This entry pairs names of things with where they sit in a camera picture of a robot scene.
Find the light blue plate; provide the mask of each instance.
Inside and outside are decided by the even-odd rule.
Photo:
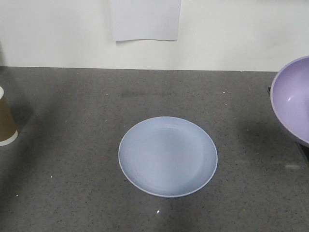
[[[214,175],[216,147],[199,126],[176,117],[154,117],[132,127],[118,150],[128,180],[149,194],[182,197]]]

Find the white wall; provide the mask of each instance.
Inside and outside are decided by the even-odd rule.
[[[5,66],[278,71],[309,55],[309,1],[182,0],[177,42],[112,40],[109,0],[2,0]]]

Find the paper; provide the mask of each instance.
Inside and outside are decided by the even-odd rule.
[[[111,0],[116,41],[177,40],[181,0]]]

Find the cup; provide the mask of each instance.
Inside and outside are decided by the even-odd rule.
[[[17,126],[4,97],[4,90],[0,87],[0,146],[10,144],[17,136]]]

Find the lavender bowl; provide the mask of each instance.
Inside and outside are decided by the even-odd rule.
[[[270,99],[282,128],[309,147],[309,56],[290,62],[278,72]]]

